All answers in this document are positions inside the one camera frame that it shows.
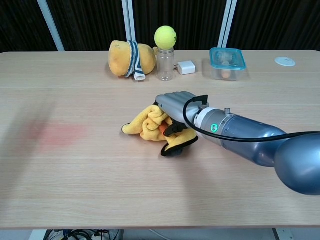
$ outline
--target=floor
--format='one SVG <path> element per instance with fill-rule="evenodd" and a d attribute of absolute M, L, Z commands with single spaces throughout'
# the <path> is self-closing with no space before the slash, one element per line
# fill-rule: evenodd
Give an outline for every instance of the floor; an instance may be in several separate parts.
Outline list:
<path fill-rule="evenodd" d="M 320 228 L 291 228 L 290 230 L 293 234 L 293 240 L 320 240 Z M 270 228 L 163 229 L 155 231 L 170 240 L 275 240 Z M 31 230 L 0 230 L 0 240 L 29 240 L 31 233 Z M 124 240 L 161 240 L 162 238 L 156 233 L 148 229 L 125 230 Z"/>

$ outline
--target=table surface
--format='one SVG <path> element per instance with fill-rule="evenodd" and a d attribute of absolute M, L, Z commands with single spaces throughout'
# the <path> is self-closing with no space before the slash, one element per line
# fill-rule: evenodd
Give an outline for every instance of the table surface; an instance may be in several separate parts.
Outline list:
<path fill-rule="evenodd" d="M 115 77 L 106 51 L 0 54 L 0 228 L 320 226 L 320 197 L 273 168 L 204 139 L 164 158 L 164 142 L 121 133 L 175 91 L 289 133 L 320 129 L 320 52 L 243 54 L 249 78 L 234 82 L 210 78 L 208 51 L 176 51 L 196 73 L 169 82 Z"/>

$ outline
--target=white disc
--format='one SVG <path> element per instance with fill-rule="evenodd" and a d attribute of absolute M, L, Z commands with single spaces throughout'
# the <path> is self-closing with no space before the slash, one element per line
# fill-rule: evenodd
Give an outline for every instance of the white disc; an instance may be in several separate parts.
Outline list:
<path fill-rule="evenodd" d="M 296 62 L 289 57 L 279 56 L 274 60 L 277 64 L 285 67 L 293 67 L 296 65 Z"/>

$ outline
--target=wire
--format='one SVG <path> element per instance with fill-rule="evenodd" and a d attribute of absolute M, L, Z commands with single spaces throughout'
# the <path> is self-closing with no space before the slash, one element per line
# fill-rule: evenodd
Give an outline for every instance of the wire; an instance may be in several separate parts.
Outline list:
<path fill-rule="evenodd" d="M 120 229 L 119 229 L 119 230 L 118 230 L 118 232 L 116 233 L 116 235 L 115 235 L 115 237 L 113 238 L 113 240 L 116 240 L 116 238 L 117 238 L 117 236 L 118 236 L 119 232 L 120 232 Z"/>
<path fill-rule="evenodd" d="M 94 232 L 93 236 L 95 236 L 95 237 L 101 236 L 101 240 L 103 240 L 104 239 L 104 234 L 108 234 L 109 240 L 111 240 L 110 239 L 110 233 L 109 233 L 108 230 L 103 230 L 103 229 L 97 230 L 97 231 Z"/>
<path fill-rule="evenodd" d="M 53 232 L 53 230 L 47 230 L 47 231 L 45 232 L 45 235 L 44 235 L 43 240 L 48 240 L 48 239 L 49 239 L 49 236 L 51 235 L 52 232 Z"/>
<path fill-rule="evenodd" d="M 153 229 L 149 229 L 150 232 L 154 233 L 155 235 L 157 235 L 158 237 L 164 239 L 164 240 L 171 240 L 170 238 L 167 238 L 166 236 L 163 236 L 162 234 L 156 232 L 155 230 Z"/>
<path fill-rule="evenodd" d="M 207 135 L 212 138 L 220 139 L 220 140 L 227 140 L 227 141 L 241 142 L 241 143 L 262 143 L 262 142 L 271 142 L 271 141 L 278 141 L 278 140 L 284 140 L 284 139 L 291 139 L 291 138 L 299 137 L 302 135 L 319 134 L 320 133 L 320 131 L 303 131 L 303 132 L 294 132 L 294 133 L 282 134 L 282 135 L 277 135 L 277 136 L 258 137 L 258 138 L 242 138 L 242 137 L 222 136 L 222 135 L 214 134 L 212 132 L 205 131 L 201 128 L 198 128 L 193 123 L 191 123 L 189 121 L 189 119 L 187 117 L 187 107 L 190 103 L 194 103 L 194 102 L 202 102 L 202 105 L 207 105 L 208 95 L 193 97 L 185 103 L 182 113 L 183 113 L 183 118 L 184 118 L 186 124 L 201 134 Z"/>
<path fill-rule="evenodd" d="M 56 235 L 55 236 L 53 236 L 52 238 L 50 238 L 49 240 L 53 240 L 54 238 L 56 238 L 56 236 L 58 236 L 59 235 L 59 231 L 56 233 Z"/>
<path fill-rule="evenodd" d="M 68 240 L 71 237 L 81 236 L 85 238 L 86 240 L 91 240 L 91 236 L 83 230 L 74 230 L 70 233 L 68 233 L 62 240 Z"/>

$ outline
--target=yellow tennis ball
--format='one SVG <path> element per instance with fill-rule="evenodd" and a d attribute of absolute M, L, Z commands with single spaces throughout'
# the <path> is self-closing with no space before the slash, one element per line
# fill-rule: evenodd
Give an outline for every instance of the yellow tennis ball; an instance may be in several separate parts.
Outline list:
<path fill-rule="evenodd" d="M 154 34 L 154 41 L 158 48 L 169 50 L 176 44 L 177 34 L 172 27 L 161 26 Z"/>

